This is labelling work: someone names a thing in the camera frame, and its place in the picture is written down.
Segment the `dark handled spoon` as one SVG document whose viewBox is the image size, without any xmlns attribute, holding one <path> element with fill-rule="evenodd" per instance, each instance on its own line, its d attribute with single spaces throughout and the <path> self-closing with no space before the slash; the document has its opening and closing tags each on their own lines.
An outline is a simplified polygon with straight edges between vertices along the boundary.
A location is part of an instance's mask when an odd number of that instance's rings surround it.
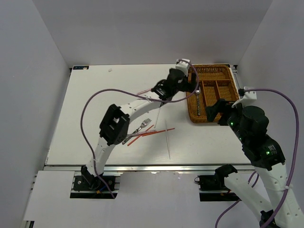
<svg viewBox="0 0 304 228">
<path fill-rule="evenodd" d="M 196 99 L 197 99 L 197 115 L 200 116 L 201 115 L 201 106 L 200 106 L 201 89 L 200 89 L 200 86 L 198 86 L 198 88 L 196 89 L 195 94 L 196 94 Z"/>
</svg>

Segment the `pink handled spoon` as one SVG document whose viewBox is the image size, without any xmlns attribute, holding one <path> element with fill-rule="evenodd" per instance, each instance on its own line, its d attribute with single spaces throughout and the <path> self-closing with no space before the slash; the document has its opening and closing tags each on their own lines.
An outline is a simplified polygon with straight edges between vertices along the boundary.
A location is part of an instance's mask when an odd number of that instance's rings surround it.
<svg viewBox="0 0 304 228">
<path fill-rule="evenodd" d="M 149 91 L 151 91 L 151 88 L 143 90 L 143 91 L 140 91 L 140 92 L 137 93 L 137 95 L 142 95 L 142 94 L 145 94 L 145 93 L 147 93 Z"/>
</svg>

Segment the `white chopstick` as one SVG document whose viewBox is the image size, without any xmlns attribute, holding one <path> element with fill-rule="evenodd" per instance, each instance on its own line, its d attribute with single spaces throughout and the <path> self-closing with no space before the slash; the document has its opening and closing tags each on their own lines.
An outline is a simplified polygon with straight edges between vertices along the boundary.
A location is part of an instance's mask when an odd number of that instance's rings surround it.
<svg viewBox="0 0 304 228">
<path fill-rule="evenodd" d="M 155 123 L 154 123 L 154 128 L 156 128 L 156 126 L 157 126 L 157 122 L 158 122 L 158 119 L 159 119 L 160 110 L 161 110 L 161 107 L 159 107 L 159 109 L 158 109 L 157 116 L 156 116 L 156 120 L 155 120 Z"/>
<path fill-rule="evenodd" d="M 171 159 L 171 154 L 170 154 L 170 145 L 169 145 L 168 128 L 167 128 L 166 119 L 164 120 L 164 125 L 165 125 L 165 134 L 166 134 L 166 143 L 167 143 L 168 157 L 169 157 L 169 160 L 170 160 Z"/>
</svg>

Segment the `dark handled fork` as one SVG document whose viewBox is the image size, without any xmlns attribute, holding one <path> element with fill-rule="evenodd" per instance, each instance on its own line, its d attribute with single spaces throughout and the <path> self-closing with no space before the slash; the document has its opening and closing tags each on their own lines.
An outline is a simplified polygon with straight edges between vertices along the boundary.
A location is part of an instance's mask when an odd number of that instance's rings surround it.
<svg viewBox="0 0 304 228">
<path fill-rule="evenodd" d="M 141 129 L 145 128 L 151 121 L 150 118 L 145 119 L 133 133 L 127 135 L 123 140 L 122 145 L 126 144 L 133 137 L 133 134 L 138 133 Z"/>
</svg>

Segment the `orange chopstick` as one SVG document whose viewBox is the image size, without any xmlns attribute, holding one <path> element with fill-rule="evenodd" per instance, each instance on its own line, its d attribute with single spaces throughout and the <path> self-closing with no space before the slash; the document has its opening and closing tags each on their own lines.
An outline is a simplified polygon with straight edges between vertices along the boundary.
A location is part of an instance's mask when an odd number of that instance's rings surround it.
<svg viewBox="0 0 304 228">
<path fill-rule="evenodd" d="M 130 143 L 127 144 L 127 146 L 130 146 L 132 143 L 134 143 L 136 140 L 138 140 L 142 135 L 154 132 L 155 130 L 151 130 L 151 128 L 153 128 L 153 127 L 154 127 L 154 125 L 151 125 L 146 131 L 137 134 L 136 137 Z"/>
<path fill-rule="evenodd" d="M 145 137 L 145 136 L 148 136 L 148 135 L 153 135 L 153 134 L 158 134 L 158 133 L 163 133 L 163 132 L 167 132 L 167 131 L 171 131 L 171 130 L 175 130 L 175 128 L 170 128 L 170 129 L 161 130 L 161 131 L 155 131 L 155 132 L 151 132 L 151 133 L 145 133 L 145 134 L 142 134 L 142 137 Z"/>
</svg>

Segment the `pink handled fork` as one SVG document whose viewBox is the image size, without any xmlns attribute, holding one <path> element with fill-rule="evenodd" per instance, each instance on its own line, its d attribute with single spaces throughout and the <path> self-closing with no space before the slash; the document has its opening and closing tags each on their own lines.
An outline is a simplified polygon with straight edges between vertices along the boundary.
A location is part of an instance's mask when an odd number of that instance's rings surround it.
<svg viewBox="0 0 304 228">
<path fill-rule="evenodd" d="M 144 132 L 137 132 L 137 133 L 132 133 L 132 134 L 128 134 L 126 136 L 126 138 L 129 138 L 129 137 L 137 137 L 139 135 L 143 135 L 143 134 L 148 134 L 148 133 L 154 133 L 156 132 L 156 130 L 149 130 L 149 131 L 144 131 Z"/>
</svg>

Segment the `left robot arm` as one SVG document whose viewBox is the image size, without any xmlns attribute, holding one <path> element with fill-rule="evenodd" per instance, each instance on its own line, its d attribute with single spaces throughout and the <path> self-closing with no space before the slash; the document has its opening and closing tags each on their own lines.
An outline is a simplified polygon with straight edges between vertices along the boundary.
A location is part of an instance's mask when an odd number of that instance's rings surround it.
<svg viewBox="0 0 304 228">
<path fill-rule="evenodd" d="M 127 137 L 130 123 L 151 110 L 172 103 L 173 97 L 178 92 L 193 94 L 199 86 L 198 73 L 194 71 L 193 75 L 196 78 L 189 80 L 187 69 L 171 68 L 167 78 L 160 80 L 148 91 L 147 95 L 136 95 L 137 99 L 135 101 L 122 106 L 110 105 L 99 125 L 99 141 L 96 148 L 92 147 L 84 130 L 81 130 L 83 138 L 92 153 L 90 162 L 81 168 L 84 184 L 89 189 L 97 190 L 100 185 L 109 187 L 108 183 L 102 178 L 105 163 L 114 147 L 122 143 Z"/>
</svg>

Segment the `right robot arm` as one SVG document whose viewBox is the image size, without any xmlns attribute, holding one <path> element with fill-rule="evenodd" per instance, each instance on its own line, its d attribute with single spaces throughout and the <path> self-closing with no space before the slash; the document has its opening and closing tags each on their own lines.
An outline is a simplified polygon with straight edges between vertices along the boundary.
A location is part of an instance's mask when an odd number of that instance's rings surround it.
<svg viewBox="0 0 304 228">
<path fill-rule="evenodd" d="M 256 106 L 243 106 L 225 99 L 219 99 L 205 110 L 209 122 L 221 114 L 218 124 L 229 126 L 240 140 L 242 151 L 263 182 L 269 199 L 243 181 L 238 171 L 229 164 L 216 169 L 215 185 L 222 190 L 232 190 L 264 228 L 302 228 L 304 214 L 293 191 L 287 187 L 283 151 L 266 133 L 269 119 L 265 112 Z"/>
</svg>

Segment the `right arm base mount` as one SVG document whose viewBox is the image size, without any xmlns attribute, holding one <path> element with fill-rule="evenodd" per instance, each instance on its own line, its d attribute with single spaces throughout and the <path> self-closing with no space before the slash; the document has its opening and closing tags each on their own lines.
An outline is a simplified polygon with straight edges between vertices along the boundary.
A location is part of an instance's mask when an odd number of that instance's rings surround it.
<svg viewBox="0 0 304 228">
<path fill-rule="evenodd" d="M 223 185 L 216 175 L 200 175 L 194 179 L 199 186 L 200 202 L 237 201 L 239 197 Z"/>
</svg>

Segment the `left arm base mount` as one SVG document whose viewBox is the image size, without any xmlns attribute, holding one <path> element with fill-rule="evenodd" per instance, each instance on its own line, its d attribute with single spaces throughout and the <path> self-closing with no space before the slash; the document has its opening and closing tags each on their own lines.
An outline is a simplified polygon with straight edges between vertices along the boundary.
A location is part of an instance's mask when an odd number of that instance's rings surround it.
<svg viewBox="0 0 304 228">
<path fill-rule="evenodd" d="M 118 194 L 120 188 L 120 177 L 113 175 L 102 176 L 103 180 L 109 186 L 114 198 Z M 97 178 L 92 186 L 81 175 L 75 175 L 70 192 L 71 199 L 106 199 L 113 200 L 110 191 L 105 184 Z"/>
</svg>

